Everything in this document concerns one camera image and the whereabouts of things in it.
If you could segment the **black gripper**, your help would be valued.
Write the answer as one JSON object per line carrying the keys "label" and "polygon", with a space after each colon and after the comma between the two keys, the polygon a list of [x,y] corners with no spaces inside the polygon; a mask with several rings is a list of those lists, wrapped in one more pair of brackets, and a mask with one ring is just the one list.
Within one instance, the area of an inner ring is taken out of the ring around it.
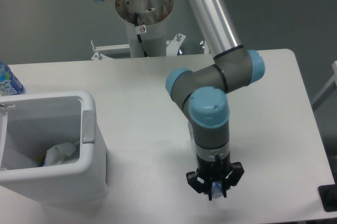
{"label": "black gripper", "polygon": [[190,171],[186,173],[187,183],[198,193],[208,196],[212,200],[212,183],[221,181],[223,197],[227,197],[227,191],[235,187],[244,174],[241,162],[230,163],[230,155],[221,159],[220,162],[205,161],[199,156],[197,158],[198,172]]}

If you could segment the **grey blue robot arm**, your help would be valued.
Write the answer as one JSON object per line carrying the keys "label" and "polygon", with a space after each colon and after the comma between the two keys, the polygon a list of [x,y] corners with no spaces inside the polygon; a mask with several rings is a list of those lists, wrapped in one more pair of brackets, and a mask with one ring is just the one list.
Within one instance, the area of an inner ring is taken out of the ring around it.
{"label": "grey blue robot arm", "polygon": [[[187,183],[209,199],[225,197],[244,174],[240,162],[230,161],[227,94],[260,80],[262,57],[239,41],[222,0],[189,0],[214,63],[197,71],[179,68],[169,74],[165,88],[189,121],[197,170]],[[115,0],[126,23],[132,57],[166,56],[164,31],[173,0]]]}

